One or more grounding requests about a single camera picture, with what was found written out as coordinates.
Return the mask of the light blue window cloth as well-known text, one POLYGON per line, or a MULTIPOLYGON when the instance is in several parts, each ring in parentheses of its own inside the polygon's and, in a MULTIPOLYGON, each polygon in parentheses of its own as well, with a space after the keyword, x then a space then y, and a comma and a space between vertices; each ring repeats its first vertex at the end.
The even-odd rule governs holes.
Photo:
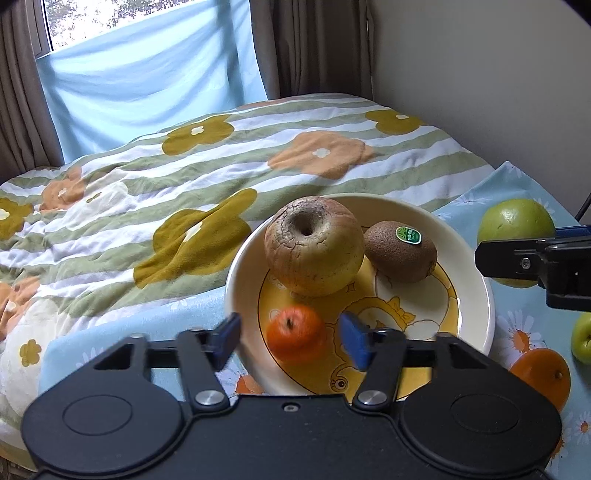
POLYGON ((249 2, 196 1, 37 61, 65 162, 266 99, 249 2))

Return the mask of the floral striped duvet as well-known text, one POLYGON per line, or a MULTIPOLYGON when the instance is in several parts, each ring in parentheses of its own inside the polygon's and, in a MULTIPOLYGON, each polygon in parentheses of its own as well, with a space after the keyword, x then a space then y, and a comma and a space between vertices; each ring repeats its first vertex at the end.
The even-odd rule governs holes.
POLYGON ((1 187, 1 453, 61 336, 221 286, 242 242, 303 196, 429 211, 491 172, 445 131, 361 97, 247 104, 1 187))

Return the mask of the green apple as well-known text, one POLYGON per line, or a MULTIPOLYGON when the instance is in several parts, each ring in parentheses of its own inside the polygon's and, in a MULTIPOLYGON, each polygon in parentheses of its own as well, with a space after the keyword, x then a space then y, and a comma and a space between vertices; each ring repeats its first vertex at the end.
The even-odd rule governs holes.
POLYGON ((550 214, 535 200, 516 198, 494 205, 485 212, 478 229, 477 269, 483 276, 491 278, 495 272, 491 266, 499 263, 497 253, 489 247, 480 247, 483 242, 552 238, 555 234, 556 227, 550 214))
POLYGON ((591 314, 582 313, 575 322, 571 334, 573 356, 585 365, 591 364, 591 314))

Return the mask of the blue daisy tablecloth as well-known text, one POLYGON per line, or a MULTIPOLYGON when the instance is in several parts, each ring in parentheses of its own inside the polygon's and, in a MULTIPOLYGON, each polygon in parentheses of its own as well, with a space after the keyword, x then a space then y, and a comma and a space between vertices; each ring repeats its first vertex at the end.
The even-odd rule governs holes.
MULTIPOLYGON (((475 245, 482 216, 492 206, 514 198, 542 205, 558 227, 574 218, 539 183, 517 166, 505 162, 494 173, 451 203, 436 210, 469 245, 475 245)), ((492 358, 511 368, 524 354, 538 348, 558 352, 567 362, 571 389, 562 411, 563 433, 548 472, 555 479, 590 476, 590 368, 571 352, 571 335, 580 313, 551 309, 539 287, 511 288, 492 282, 496 329, 492 358)), ((70 333, 46 349, 39 389, 45 391, 131 333, 168 340, 192 326, 211 328, 223 317, 224 289, 187 297, 166 305, 143 307, 118 321, 70 333)))

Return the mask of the cream ceramic bowl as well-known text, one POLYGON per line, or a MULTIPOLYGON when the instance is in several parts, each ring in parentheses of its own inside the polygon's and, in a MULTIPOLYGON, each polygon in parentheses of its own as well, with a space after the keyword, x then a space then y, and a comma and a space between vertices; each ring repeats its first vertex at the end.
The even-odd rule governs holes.
POLYGON ((328 297, 298 297, 283 287, 267 267, 263 252, 266 228, 259 226, 229 268, 224 311, 242 315, 238 357, 250 375, 273 395, 342 394, 353 398, 363 372, 353 367, 339 337, 344 311, 372 328, 400 330, 413 340, 452 333, 480 352, 489 353, 495 327, 492 289, 477 271, 467 242, 435 215, 411 204, 370 194, 338 194, 335 200, 356 216, 363 228, 394 220, 416 228, 438 251, 432 275, 414 284, 396 283, 369 261, 356 280, 328 297), (327 324, 325 354, 314 364, 276 361, 266 344, 266 328, 287 307, 310 306, 327 324))

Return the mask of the brown kiwi with sticker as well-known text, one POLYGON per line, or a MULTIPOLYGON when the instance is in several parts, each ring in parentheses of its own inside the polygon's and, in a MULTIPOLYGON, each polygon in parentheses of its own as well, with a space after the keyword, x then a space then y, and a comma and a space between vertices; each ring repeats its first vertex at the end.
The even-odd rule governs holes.
POLYGON ((365 232, 366 256, 374 267, 399 283, 430 276, 438 261, 434 242, 414 227, 397 221, 378 222, 365 232))

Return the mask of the small mandarin orange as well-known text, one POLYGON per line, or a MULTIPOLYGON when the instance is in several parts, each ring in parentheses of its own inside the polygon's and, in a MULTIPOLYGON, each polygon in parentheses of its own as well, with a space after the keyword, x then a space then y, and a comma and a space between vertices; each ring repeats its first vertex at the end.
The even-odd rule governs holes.
POLYGON ((315 361, 324 354, 325 322, 314 309, 294 305, 283 309, 266 327, 266 344, 277 360, 288 364, 315 361))

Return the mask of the brown curtain left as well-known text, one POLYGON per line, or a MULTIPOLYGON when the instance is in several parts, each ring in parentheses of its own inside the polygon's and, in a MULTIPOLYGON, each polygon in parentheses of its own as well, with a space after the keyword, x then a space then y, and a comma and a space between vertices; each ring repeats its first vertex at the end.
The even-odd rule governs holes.
POLYGON ((1 3, 1 180, 64 164, 23 1, 1 3))

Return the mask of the wrinkled yellow apple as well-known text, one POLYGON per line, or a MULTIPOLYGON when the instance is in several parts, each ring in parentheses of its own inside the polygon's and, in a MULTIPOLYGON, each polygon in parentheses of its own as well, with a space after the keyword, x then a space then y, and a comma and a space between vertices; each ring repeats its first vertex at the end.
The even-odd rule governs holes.
POLYGON ((339 201, 308 196, 291 201, 266 226, 270 273, 305 297, 332 295, 356 279, 365 257, 363 229, 339 201))

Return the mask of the large orange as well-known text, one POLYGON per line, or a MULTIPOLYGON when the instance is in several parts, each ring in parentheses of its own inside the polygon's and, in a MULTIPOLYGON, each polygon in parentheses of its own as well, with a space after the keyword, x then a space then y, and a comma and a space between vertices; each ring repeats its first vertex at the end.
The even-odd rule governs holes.
POLYGON ((538 348, 523 354, 510 372, 545 396, 561 412, 571 390, 567 362, 554 350, 538 348))
POLYGON ((262 395, 264 390, 252 375, 239 375, 235 384, 235 394, 262 395))

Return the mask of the brown curtain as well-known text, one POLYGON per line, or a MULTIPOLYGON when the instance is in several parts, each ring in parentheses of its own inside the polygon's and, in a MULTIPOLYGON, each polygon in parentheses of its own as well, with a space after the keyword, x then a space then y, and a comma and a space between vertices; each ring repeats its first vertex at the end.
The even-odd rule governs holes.
POLYGON ((1 180, 64 164, 23 1, 1 3, 1 180))
POLYGON ((368 1, 254 0, 249 8, 267 97, 373 97, 374 31, 368 1))

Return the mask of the brown curtain right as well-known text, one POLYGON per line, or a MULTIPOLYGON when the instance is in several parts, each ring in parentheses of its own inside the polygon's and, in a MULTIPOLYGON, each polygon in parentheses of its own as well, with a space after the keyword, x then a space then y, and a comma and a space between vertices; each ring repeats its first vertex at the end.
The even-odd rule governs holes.
POLYGON ((249 8, 267 97, 373 97, 374 31, 368 1, 254 0, 249 8))

